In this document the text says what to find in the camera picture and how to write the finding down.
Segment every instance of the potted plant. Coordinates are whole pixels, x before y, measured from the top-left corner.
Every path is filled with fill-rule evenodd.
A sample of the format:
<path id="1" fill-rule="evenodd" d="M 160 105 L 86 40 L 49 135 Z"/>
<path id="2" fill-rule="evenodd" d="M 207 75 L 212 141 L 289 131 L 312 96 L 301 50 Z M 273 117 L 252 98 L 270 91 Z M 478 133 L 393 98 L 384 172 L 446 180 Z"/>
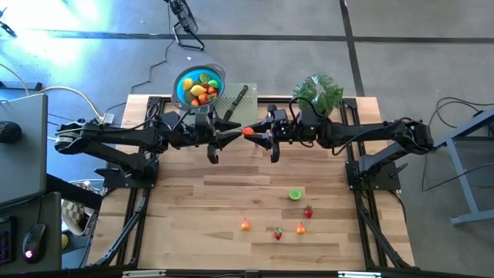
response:
<path id="1" fill-rule="evenodd" d="M 327 75 L 314 74 L 308 76 L 303 82 L 293 89 L 294 97 L 302 97 L 310 101 L 316 109 L 327 116 L 333 108 L 341 107 L 343 100 L 343 88 L 334 83 L 333 78 Z M 299 101 L 299 109 L 303 109 L 309 104 L 306 101 Z"/>

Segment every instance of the gray floor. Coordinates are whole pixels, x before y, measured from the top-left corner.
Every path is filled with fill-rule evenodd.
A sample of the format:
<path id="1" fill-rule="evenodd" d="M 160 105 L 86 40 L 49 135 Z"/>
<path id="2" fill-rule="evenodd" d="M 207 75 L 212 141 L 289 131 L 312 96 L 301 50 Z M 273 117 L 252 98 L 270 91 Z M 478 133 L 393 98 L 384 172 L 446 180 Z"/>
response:
<path id="1" fill-rule="evenodd" d="M 345 35 L 337 0 L 189 2 L 201 34 Z M 490 0 L 347 0 L 347 4 L 356 36 L 466 38 L 494 34 L 494 2 Z M 125 101 L 130 87 L 146 80 L 148 67 L 163 59 L 170 42 L 50 39 L 29 30 L 168 33 L 167 9 L 161 0 L 52 0 L 27 6 L 12 2 L 2 20 L 16 29 L 19 38 L 0 37 L 0 63 L 25 80 L 81 90 L 101 112 Z M 133 93 L 170 93 L 174 78 L 183 69 L 218 63 L 228 74 L 227 82 L 257 83 L 261 94 L 290 95 L 305 76 L 325 73 L 345 88 L 346 96 L 356 95 L 346 42 L 206 40 L 205 44 L 203 53 L 173 45 L 169 63 L 154 68 L 152 82 Z M 492 44 L 357 43 L 356 50 L 365 94 L 378 98 L 385 120 L 403 116 L 428 120 L 441 97 L 494 102 Z M 2 79 L 13 77 L 0 70 Z M 0 92 L 3 97 L 21 95 L 21 91 Z M 65 91 L 49 93 L 49 110 L 72 119 L 93 117 L 79 96 Z M 122 111 L 115 110 L 119 120 Z M 443 114 L 451 123 L 460 124 L 472 111 L 451 105 Z M 49 119 L 63 123 L 55 117 Z M 436 119 L 431 130 L 438 138 L 451 129 Z M 57 154 L 52 142 L 48 147 L 49 173 L 66 180 L 98 178 L 93 169 L 104 166 L 89 156 Z M 466 155 L 469 152 L 470 147 L 465 147 Z M 410 163 L 401 173 L 402 198 L 416 264 L 426 270 L 494 276 L 494 221 L 452 227 L 449 217 L 467 212 L 459 183 L 421 192 L 423 159 L 411 155 L 400 161 Z M 455 175 L 446 151 L 431 154 L 429 159 L 426 187 Z M 62 164 L 72 167 L 65 171 L 59 167 Z M 492 209 L 494 190 L 474 191 L 481 207 Z M 72 254 L 64 265 L 76 266 L 78 258 Z"/>

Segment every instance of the small orange fruit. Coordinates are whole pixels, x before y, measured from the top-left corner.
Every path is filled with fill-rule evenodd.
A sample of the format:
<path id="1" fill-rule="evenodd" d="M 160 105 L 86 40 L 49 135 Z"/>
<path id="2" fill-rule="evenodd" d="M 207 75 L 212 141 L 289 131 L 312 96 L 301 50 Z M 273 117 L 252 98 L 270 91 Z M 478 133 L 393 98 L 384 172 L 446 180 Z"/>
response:
<path id="1" fill-rule="evenodd" d="M 254 130 L 252 129 L 252 127 L 244 127 L 242 129 L 242 133 L 244 135 L 252 135 L 252 134 L 254 134 Z"/>
<path id="2" fill-rule="evenodd" d="M 306 233 L 306 227 L 303 226 L 302 223 L 300 223 L 299 227 L 296 229 L 296 233 L 299 235 L 303 235 Z"/>
<path id="3" fill-rule="evenodd" d="M 247 219 L 244 219 L 242 221 L 242 226 L 240 227 L 242 231 L 249 231 L 250 230 L 250 223 L 247 222 Z"/>

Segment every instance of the green lime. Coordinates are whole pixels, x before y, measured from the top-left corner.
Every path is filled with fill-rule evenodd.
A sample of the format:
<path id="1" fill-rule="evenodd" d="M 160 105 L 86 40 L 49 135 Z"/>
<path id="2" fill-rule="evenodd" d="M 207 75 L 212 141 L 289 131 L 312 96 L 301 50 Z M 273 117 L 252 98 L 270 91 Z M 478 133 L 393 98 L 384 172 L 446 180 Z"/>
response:
<path id="1" fill-rule="evenodd" d="M 302 192 L 299 189 L 292 189 L 288 193 L 288 197 L 293 201 L 300 200 L 302 198 Z"/>

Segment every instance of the wooden tabletop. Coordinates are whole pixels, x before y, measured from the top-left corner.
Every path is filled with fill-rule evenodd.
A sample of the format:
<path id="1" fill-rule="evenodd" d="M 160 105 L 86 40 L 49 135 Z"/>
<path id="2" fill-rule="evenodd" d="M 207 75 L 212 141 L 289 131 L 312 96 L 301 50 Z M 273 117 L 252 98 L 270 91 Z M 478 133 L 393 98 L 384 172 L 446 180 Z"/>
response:
<path id="1" fill-rule="evenodd" d="M 142 122 L 148 97 L 129 96 L 123 116 L 125 127 Z M 381 122 L 376 98 L 358 97 L 357 104 L 362 124 Z M 266 115 L 266 106 L 259 105 L 259 119 Z M 278 104 L 279 109 L 285 106 Z M 340 121 L 340 112 L 335 110 L 330 118 Z M 373 154 L 386 146 L 385 141 L 369 142 L 366 150 Z M 137 151 L 135 147 L 118 148 Z M 346 152 L 334 157 L 319 146 L 281 144 L 280 148 L 276 164 L 270 163 L 268 151 L 242 138 L 218 152 L 219 164 L 209 163 L 206 146 L 161 154 L 139 268 L 364 270 L 354 195 L 347 189 L 343 166 Z M 300 201 L 288 199 L 289 190 L 294 188 L 303 193 Z M 88 263 L 99 259 L 120 233 L 128 195 L 128 189 L 117 189 L 104 199 Z M 389 192 L 375 195 L 383 233 L 413 265 L 398 200 Z M 314 209 L 311 219 L 304 218 L 306 205 Z M 240 229 L 244 218 L 252 227 L 248 232 Z M 305 235 L 295 233 L 300 222 L 306 227 Z M 272 234 L 277 227 L 283 230 L 279 241 Z M 370 230 L 369 234 L 377 262 Z"/>

